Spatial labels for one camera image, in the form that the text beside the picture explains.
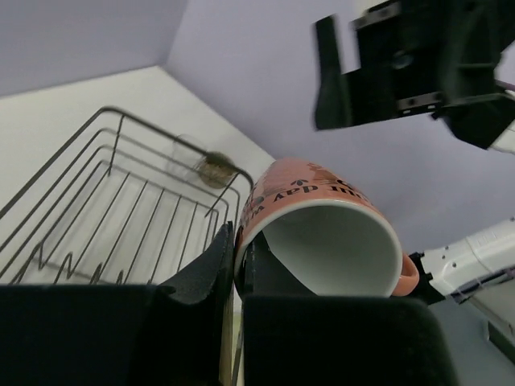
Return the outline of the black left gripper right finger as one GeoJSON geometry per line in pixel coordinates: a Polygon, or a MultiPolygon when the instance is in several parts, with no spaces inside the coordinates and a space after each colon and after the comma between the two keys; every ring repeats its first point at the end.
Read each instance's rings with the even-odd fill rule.
{"type": "Polygon", "coordinates": [[[236,277],[247,385],[456,385],[436,318],[415,298],[313,294],[264,236],[236,277]]]}

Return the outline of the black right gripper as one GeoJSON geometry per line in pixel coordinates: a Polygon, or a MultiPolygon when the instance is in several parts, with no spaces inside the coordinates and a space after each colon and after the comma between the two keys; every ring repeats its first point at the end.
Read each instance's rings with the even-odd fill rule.
{"type": "Polygon", "coordinates": [[[336,17],[315,23],[317,130],[400,117],[406,110],[496,101],[496,1],[360,1],[352,22],[360,67],[344,74],[336,17]]]}

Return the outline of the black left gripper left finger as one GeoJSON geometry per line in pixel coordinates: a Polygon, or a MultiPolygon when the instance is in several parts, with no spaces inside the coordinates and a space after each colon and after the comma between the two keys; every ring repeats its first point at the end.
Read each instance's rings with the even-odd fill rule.
{"type": "Polygon", "coordinates": [[[233,226],[160,285],[4,285],[4,385],[218,385],[233,226]]]}

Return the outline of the pink ceramic mug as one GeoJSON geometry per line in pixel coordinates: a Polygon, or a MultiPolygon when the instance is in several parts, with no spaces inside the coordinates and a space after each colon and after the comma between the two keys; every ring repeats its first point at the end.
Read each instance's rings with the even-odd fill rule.
{"type": "Polygon", "coordinates": [[[365,194],[301,158],[273,162],[253,186],[237,231],[236,276],[259,236],[316,295],[406,296],[419,282],[397,233],[365,194]]]}

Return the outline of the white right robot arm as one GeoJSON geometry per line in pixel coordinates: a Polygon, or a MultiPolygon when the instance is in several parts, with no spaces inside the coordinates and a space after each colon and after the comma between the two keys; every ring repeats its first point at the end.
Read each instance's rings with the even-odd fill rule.
{"type": "Polygon", "coordinates": [[[320,159],[371,196],[432,304],[514,281],[511,1],[365,1],[314,22],[320,159]]]}

